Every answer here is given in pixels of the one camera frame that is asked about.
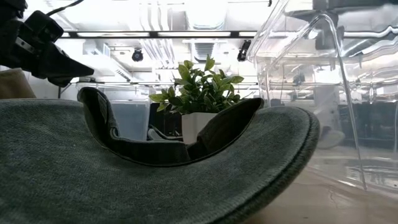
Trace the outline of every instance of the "white flower pot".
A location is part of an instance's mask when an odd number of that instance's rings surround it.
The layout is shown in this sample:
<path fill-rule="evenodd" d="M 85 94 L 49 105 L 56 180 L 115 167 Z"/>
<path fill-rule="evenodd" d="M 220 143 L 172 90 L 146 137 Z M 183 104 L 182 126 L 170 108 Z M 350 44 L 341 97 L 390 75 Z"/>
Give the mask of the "white flower pot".
<path fill-rule="evenodd" d="M 198 133 L 216 116 L 216 113 L 192 113 L 182 116 L 182 137 L 185 144 L 197 141 Z"/>

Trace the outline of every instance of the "hat brim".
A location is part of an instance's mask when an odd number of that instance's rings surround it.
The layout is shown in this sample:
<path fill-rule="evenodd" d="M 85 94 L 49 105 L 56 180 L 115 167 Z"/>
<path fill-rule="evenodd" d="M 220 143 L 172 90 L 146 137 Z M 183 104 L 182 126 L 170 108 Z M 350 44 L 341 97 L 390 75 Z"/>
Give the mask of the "hat brim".
<path fill-rule="evenodd" d="M 299 108 L 256 112 L 226 149 L 185 166 L 111 153 L 73 101 L 0 101 L 1 223 L 234 223 L 300 173 L 319 137 Z"/>

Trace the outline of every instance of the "robotic arm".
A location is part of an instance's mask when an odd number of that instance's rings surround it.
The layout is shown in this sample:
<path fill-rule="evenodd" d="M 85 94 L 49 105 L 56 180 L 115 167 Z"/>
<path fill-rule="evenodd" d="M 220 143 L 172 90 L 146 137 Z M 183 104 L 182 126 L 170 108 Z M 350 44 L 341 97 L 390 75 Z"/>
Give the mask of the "robotic arm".
<path fill-rule="evenodd" d="M 72 3 L 74 6 L 82 0 Z M 0 65 L 22 68 L 54 85 L 65 87 L 72 78 L 92 75 L 94 70 L 71 59 L 54 42 L 63 29 L 49 15 L 35 11 L 25 22 L 25 0 L 0 0 Z"/>

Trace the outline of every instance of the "security camera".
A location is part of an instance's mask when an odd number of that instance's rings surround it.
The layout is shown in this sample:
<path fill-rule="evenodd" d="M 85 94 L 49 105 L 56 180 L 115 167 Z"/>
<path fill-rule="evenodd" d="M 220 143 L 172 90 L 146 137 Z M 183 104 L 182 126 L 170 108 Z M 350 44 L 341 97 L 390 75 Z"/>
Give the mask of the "security camera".
<path fill-rule="evenodd" d="M 246 54 L 248 53 L 249 47 L 251 44 L 251 40 L 244 40 L 244 43 L 241 47 L 241 49 L 239 50 L 239 54 L 238 54 L 238 61 L 239 62 L 244 62 L 246 60 Z"/>
<path fill-rule="evenodd" d="M 144 59 L 144 56 L 142 55 L 142 50 L 134 49 L 134 53 L 132 54 L 132 60 L 135 62 L 140 62 L 143 59 Z"/>

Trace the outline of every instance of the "transparent acrylic box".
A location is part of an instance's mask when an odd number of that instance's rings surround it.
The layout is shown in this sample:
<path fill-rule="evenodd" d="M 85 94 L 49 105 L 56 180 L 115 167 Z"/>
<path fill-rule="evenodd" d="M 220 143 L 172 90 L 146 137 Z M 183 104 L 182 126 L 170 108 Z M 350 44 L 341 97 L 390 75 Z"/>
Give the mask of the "transparent acrylic box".
<path fill-rule="evenodd" d="M 108 97 L 118 123 L 120 137 L 137 141 L 147 140 L 150 113 L 149 95 L 155 93 L 153 88 L 100 83 L 76 84 L 78 89 L 86 86 L 97 88 Z"/>
<path fill-rule="evenodd" d="M 372 0 L 280 0 L 248 50 L 268 106 L 298 106 L 320 120 L 308 166 L 394 198 L 397 10 Z"/>

